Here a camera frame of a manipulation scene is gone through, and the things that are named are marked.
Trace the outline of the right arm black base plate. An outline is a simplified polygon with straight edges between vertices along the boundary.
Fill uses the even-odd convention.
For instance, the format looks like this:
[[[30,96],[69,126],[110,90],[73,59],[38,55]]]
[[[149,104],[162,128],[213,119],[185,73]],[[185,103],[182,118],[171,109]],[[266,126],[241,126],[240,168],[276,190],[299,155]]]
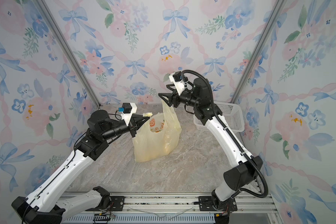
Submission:
[[[238,210],[234,198],[222,202],[213,196],[199,196],[194,205],[198,205],[200,211],[234,212]]]

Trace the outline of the yellow plastic bag orange print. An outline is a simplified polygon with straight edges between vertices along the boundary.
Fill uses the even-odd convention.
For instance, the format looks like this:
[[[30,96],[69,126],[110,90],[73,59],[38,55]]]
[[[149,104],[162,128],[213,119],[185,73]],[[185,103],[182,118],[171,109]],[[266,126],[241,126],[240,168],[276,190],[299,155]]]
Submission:
[[[144,113],[149,117],[133,138],[136,162],[147,162],[169,155],[178,145],[182,131],[173,106],[162,101],[162,113]]]

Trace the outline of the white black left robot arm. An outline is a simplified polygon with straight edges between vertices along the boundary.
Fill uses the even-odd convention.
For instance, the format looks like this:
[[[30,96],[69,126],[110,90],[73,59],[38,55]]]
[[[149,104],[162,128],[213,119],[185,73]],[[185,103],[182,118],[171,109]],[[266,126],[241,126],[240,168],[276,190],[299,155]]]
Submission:
[[[60,224],[85,210],[107,211],[113,205],[110,193],[103,187],[69,200],[61,195],[87,167],[120,136],[130,133],[135,137],[149,117],[125,109],[120,120],[111,119],[105,110],[95,111],[88,119],[88,129],[75,144],[68,159],[41,186],[26,197],[17,197],[12,207],[23,224]]]

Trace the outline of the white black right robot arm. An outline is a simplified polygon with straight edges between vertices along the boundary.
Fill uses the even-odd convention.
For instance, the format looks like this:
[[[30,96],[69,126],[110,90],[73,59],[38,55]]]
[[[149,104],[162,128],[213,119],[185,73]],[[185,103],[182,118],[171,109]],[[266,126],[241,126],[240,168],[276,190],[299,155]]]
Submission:
[[[228,158],[230,170],[224,172],[223,182],[211,194],[212,207],[217,211],[225,210],[243,191],[255,197],[265,197],[266,193],[258,194],[244,188],[261,176],[263,161],[259,156],[253,156],[229,128],[212,100],[209,83],[199,77],[191,83],[185,76],[172,76],[170,81],[166,87],[172,92],[160,93],[159,97],[168,106],[183,104],[193,107],[195,117],[213,134]]]

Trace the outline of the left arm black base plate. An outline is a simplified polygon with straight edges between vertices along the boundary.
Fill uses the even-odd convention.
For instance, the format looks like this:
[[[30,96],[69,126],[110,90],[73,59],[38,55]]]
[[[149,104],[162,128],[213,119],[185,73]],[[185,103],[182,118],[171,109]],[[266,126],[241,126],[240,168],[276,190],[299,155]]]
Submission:
[[[97,207],[87,209],[86,211],[123,211],[124,203],[124,196],[104,197]]]

